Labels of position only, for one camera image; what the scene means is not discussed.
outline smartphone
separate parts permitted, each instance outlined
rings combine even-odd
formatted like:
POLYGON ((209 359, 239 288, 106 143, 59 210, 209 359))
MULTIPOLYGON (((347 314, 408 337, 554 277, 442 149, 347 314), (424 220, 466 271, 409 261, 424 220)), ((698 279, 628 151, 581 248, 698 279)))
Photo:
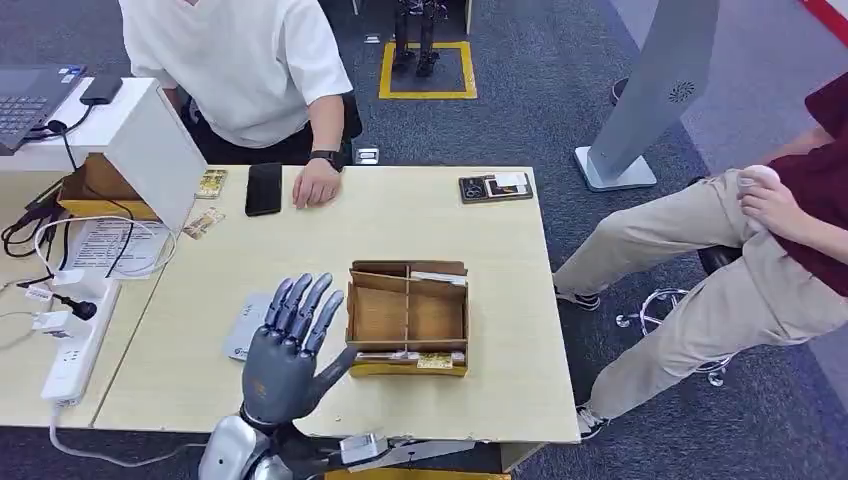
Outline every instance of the smartphone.
POLYGON ((252 165, 247 173, 247 200, 244 213, 248 217, 279 213, 283 206, 283 165, 252 165))

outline wristwatch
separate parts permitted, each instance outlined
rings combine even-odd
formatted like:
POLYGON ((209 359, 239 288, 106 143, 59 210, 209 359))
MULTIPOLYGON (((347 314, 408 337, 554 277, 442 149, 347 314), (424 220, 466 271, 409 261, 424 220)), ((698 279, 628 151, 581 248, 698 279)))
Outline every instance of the wristwatch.
POLYGON ((339 152, 334 152, 333 150, 313 150, 312 156, 310 156, 309 159, 312 160, 313 158, 323 158, 330 162, 330 165, 332 165, 339 173, 341 173, 344 169, 344 162, 342 161, 339 152))

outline knee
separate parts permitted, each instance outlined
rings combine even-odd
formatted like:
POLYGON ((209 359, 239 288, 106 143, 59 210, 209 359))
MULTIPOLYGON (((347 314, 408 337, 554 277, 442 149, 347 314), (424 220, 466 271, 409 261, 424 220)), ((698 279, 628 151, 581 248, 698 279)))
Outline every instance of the knee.
POLYGON ((650 361, 666 374, 683 379, 707 362, 707 359, 698 355, 696 351, 695 346, 685 345, 682 339, 662 337, 656 342, 654 348, 646 353, 650 361))
POLYGON ((618 240, 628 237, 628 232, 633 227, 627 210, 619 210, 608 215, 595 227, 595 235, 605 239, 618 240))

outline power strip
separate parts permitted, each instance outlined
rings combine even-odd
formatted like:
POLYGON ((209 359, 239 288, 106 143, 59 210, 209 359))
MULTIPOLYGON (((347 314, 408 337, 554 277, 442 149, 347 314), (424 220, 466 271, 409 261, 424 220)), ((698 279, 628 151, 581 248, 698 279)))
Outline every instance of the power strip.
POLYGON ((34 330, 55 337, 59 346, 41 391, 41 398, 45 400, 75 405, 85 393, 121 288, 120 283, 115 280, 100 278, 95 279, 93 283, 93 289, 80 288, 80 285, 73 284, 54 285, 54 289, 65 287, 76 300, 87 300, 96 304, 97 313, 91 319, 83 321, 69 311, 61 311, 42 314, 33 324, 34 330))

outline small box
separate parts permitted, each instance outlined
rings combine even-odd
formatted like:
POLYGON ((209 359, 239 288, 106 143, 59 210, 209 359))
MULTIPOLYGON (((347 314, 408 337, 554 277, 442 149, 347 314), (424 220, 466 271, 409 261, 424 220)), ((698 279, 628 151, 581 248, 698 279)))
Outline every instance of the small box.
POLYGON ((465 376, 468 282, 461 262, 359 261, 350 270, 352 376, 465 376))
POLYGON ((123 208, 104 200, 92 190, 126 207, 136 220, 159 219, 106 157, 99 153, 90 154, 79 170, 65 177, 59 192, 59 205, 75 217, 115 215, 128 218, 123 208))

